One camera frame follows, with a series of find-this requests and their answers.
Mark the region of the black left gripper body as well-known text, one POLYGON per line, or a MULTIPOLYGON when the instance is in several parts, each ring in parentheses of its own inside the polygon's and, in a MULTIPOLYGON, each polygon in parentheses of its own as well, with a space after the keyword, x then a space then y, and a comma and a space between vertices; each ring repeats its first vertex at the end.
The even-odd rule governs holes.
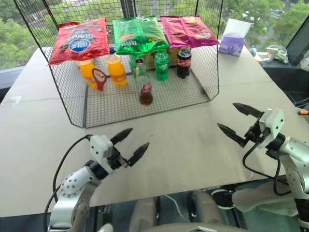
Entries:
POLYGON ((126 168, 130 165, 129 161, 125 159, 114 146, 112 147, 111 155, 107 158, 107 160, 113 171, 120 168, 121 166, 126 168))

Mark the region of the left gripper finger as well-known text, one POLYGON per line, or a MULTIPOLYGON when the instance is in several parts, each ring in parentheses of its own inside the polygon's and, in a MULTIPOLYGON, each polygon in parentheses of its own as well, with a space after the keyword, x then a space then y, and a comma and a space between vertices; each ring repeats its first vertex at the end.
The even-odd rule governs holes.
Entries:
POLYGON ((140 146, 136 151, 133 152, 133 156, 127 161, 130 167, 132 167, 136 162, 138 162, 142 158, 142 156, 148 149, 149 144, 150 143, 147 142, 143 144, 142 146, 140 146))
POLYGON ((117 133, 115 136, 113 136, 110 141, 115 146, 117 143, 123 141, 127 136, 133 131, 133 128, 125 129, 119 133, 117 133))

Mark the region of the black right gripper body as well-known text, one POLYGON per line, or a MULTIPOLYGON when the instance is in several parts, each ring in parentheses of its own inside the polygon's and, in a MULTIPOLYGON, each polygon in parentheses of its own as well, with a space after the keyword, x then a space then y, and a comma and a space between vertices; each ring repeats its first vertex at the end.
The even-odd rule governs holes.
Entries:
POLYGON ((244 135, 245 139, 243 142, 243 146, 245 146, 249 141, 254 142, 255 144, 262 143, 264 139, 264 134, 263 132, 261 132, 259 122, 260 119, 258 118, 256 122, 247 130, 244 135))

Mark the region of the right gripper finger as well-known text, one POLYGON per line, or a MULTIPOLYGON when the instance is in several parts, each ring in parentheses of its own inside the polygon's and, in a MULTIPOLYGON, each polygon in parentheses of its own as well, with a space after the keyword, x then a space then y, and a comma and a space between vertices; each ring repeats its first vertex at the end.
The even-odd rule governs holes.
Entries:
POLYGON ((249 105, 242 104, 242 103, 232 103, 233 106, 241 113, 245 114, 246 116, 252 115, 255 118, 261 118, 264 112, 259 111, 249 105))
POLYGON ((220 130, 230 139, 232 139, 234 142, 236 142, 237 144, 239 144, 241 147, 245 147, 246 145, 246 140, 243 139, 242 137, 238 136, 236 134, 236 132, 234 130, 232 130, 231 128, 221 124, 221 123, 217 123, 218 127, 220 128, 220 130))

